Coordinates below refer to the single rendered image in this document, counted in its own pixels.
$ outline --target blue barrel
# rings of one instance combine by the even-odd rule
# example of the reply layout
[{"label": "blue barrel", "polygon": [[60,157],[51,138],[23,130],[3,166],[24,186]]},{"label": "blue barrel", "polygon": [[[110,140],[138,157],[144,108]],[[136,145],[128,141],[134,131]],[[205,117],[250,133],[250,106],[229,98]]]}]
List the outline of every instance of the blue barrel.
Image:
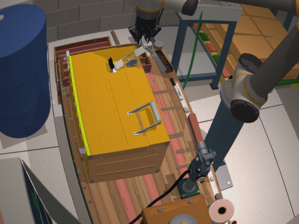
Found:
[{"label": "blue barrel", "polygon": [[45,124],[51,108],[46,15],[32,4],[0,15],[0,131],[25,138]]}]

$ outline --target blue metal table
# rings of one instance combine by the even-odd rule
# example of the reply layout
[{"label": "blue metal table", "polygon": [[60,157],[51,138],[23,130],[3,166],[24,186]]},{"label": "blue metal table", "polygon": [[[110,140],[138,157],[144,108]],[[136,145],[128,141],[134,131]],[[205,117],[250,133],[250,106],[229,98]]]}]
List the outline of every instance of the blue metal table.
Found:
[{"label": "blue metal table", "polygon": [[[189,80],[192,81],[212,79],[212,83],[210,83],[210,86],[213,90],[217,90],[218,83],[222,75],[227,56],[229,54],[235,28],[242,14],[242,8],[237,3],[228,4],[227,2],[222,1],[202,0],[201,3],[198,4],[196,12],[193,16],[183,15],[181,13],[176,12],[180,21],[173,56],[171,60],[173,69],[176,73],[178,72],[179,68],[187,27],[192,28],[194,23],[198,23],[201,13],[202,24],[228,24],[228,29],[224,39],[219,61],[217,67],[215,68],[216,71],[214,73],[209,74],[191,74]],[[203,45],[203,48],[206,50],[204,44],[200,41],[200,39],[199,42]],[[179,78],[183,82],[186,79],[186,75],[179,76]]]}]

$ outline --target box handle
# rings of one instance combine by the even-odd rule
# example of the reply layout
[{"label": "box handle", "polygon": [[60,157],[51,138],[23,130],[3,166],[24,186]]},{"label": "box handle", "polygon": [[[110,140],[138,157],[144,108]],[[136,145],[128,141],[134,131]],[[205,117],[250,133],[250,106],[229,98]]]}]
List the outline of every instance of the box handle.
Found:
[{"label": "box handle", "polygon": [[152,111],[152,114],[153,114],[153,117],[154,117],[156,123],[154,123],[154,124],[152,124],[152,125],[150,125],[150,126],[144,128],[144,129],[142,129],[142,130],[140,130],[140,131],[134,132],[134,135],[135,135],[135,136],[137,136],[137,135],[139,135],[140,133],[145,132],[145,131],[147,131],[148,129],[151,129],[151,128],[153,128],[153,127],[155,127],[155,126],[157,126],[157,125],[159,125],[159,124],[162,123],[162,120],[161,120],[159,111],[158,111],[157,106],[156,106],[156,104],[155,104],[154,101],[148,102],[148,103],[146,103],[146,104],[144,104],[144,105],[142,105],[142,106],[140,106],[140,107],[138,107],[138,108],[136,108],[136,109],[134,109],[134,110],[132,110],[132,111],[130,111],[130,112],[127,112],[127,114],[128,114],[128,115],[131,115],[131,114],[133,114],[133,113],[135,113],[135,112],[137,112],[137,111],[139,111],[139,110],[141,110],[141,109],[147,107],[148,105],[150,105],[150,108],[151,108],[151,111]]}]

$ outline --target yellow-green edge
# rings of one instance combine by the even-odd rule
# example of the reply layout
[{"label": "yellow-green edge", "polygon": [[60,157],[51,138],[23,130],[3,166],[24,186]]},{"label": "yellow-green edge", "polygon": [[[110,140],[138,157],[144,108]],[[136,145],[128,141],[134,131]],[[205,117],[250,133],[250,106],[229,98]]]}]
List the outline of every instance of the yellow-green edge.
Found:
[{"label": "yellow-green edge", "polygon": [[83,120],[82,120],[82,116],[81,116],[81,111],[80,111],[80,104],[79,104],[79,100],[78,100],[78,95],[77,95],[77,88],[76,88],[76,82],[75,82],[75,75],[74,75],[74,69],[73,69],[73,62],[72,62],[72,56],[69,56],[69,66],[70,66],[70,73],[72,74],[71,76],[71,83],[72,83],[72,87],[73,87],[73,92],[75,95],[75,101],[76,101],[76,105],[77,105],[77,112],[79,114],[79,123],[81,125],[81,132],[82,135],[84,137],[84,144],[85,144],[85,149],[86,149],[86,153],[88,156],[91,155],[91,151],[87,142],[87,138],[86,138],[86,134],[85,134],[85,130],[84,130],[84,125],[83,125]]}]

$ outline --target green hose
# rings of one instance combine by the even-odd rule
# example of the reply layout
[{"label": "green hose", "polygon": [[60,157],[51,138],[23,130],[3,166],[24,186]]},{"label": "green hose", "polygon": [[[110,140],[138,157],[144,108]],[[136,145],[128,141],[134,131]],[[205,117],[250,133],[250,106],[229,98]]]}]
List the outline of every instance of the green hose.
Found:
[{"label": "green hose", "polygon": [[191,59],[191,63],[190,63],[190,67],[189,67],[189,71],[188,71],[188,75],[187,75],[186,81],[185,81],[185,83],[184,83],[184,85],[182,87],[183,90],[185,89],[185,87],[187,85],[187,82],[188,82],[188,79],[189,79],[189,76],[190,76],[190,73],[191,73],[191,70],[192,70],[192,65],[193,65],[193,61],[194,61],[194,57],[195,57],[196,47],[198,45],[198,39],[199,39],[199,34],[200,34],[200,29],[201,29],[201,24],[202,24],[202,16],[203,16],[203,12],[201,12],[200,18],[199,18],[199,21],[198,21],[198,26],[197,26],[197,32],[196,32],[196,38],[195,38],[195,44],[194,44],[192,59]]}]

